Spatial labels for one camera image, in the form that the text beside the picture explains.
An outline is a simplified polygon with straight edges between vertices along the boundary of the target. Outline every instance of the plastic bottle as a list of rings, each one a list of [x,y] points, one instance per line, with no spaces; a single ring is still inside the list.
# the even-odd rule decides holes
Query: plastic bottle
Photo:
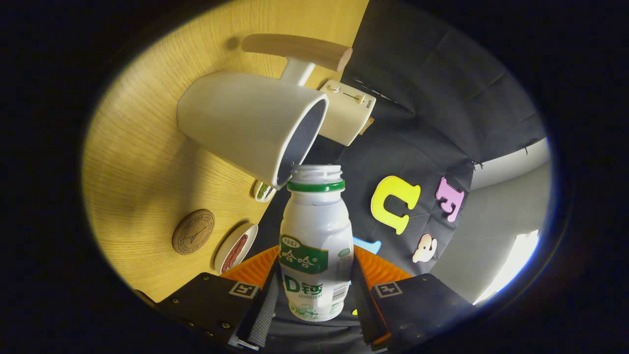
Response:
[[[339,165],[299,165],[280,228],[280,266],[291,312],[322,322],[343,309],[353,261],[352,225]]]

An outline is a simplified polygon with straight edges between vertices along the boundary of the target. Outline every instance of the wooden table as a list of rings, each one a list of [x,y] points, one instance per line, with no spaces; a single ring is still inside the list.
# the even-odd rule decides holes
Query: wooden table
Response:
[[[200,14],[131,62],[94,113],[82,157],[88,219],[111,266],[155,301],[213,269],[218,245],[243,222],[258,223],[268,203],[251,196],[254,178],[177,130],[179,98],[219,70],[279,77],[285,58],[246,53],[251,33],[285,33],[352,46],[368,0],[241,0]],[[317,67],[307,86],[340,72]],[[177,254],[173,230],[206,208],[216,224],[194,254]]]

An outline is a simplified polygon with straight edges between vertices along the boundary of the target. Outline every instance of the small bowl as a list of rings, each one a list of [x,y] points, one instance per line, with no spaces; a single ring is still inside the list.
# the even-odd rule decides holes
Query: small bowl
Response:
[[[251,245],[253,244],[253,240],[255,240],[256,235],[258,234],[258,225],[247,222],[244,225],[236,228],[226,239],[223,241],[223,244],[218,248],[218,252],[216,252],[216,257],[214,258],[214,269],[219,273],[223,274],[223,265],[225,261],[227,261],[227,256],[230,255],[231,251],[236,246],[236,243],[243,235],[247,235],[247,241],[245,241],[245,245],[240,250],[238,255],[236,255],[236,260],[232,264],[231,267],[227,268],[225,271],[233,268],[242,262],[245,258]]]
[[[260,188],[262,188],[263,185],[265,184],[262,183],[261,181],[256,181],[255,185],[253,186],[253,198],[255,199],[256,202],[266,203],[269,200],[271,200],[271,198],[273,198],[273,196],[277,192],[275,188],[269,185],[266,185],[267,188],[262,193],[262,196],[258,198],[258,192],[260,191]]]

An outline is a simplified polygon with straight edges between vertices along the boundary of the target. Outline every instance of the black fabric backdrop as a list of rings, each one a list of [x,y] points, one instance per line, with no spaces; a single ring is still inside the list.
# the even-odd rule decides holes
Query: black fabric backdrop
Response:
[[[534,104],[503,65],[461,32],[404,3],[370,1],[342,82],[377,96],[375,121],[349,147],[317,137],[304,163],[341,165],[346,184],[342,197],[354,236],[382,241],[378,255],[412,275],[430,271],[455,237],[465,212],[464,200],[456,221],[446,221],[447,214],[435,199],[441,177],[467,195],[474,163],[545,137]],[[386,176],[421,186],[413,210],[394,197],[385,201],[388,211],[410,216],[401,235],[371,215],[371,197]],[[277,192],[260,221],[249,257],[278,243],[289,198],[285,188]],[[426,233],[437,239],[437,251],[432,260],[413,263],[412,255]],[[350,287],[338,317],[311,324],[290,313],[281,291],[266,349],[370,353],[351,313],[354,309]]]

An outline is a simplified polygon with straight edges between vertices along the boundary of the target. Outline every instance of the mug handle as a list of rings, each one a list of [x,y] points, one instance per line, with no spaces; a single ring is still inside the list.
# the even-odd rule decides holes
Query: mug handle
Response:
[[[280,81],[303,86],[315,65],[341,71],[352,56],[352,48],[310,37],[253,34],[245,37],[242,50],[250,53],[281,55],[287,64]]]

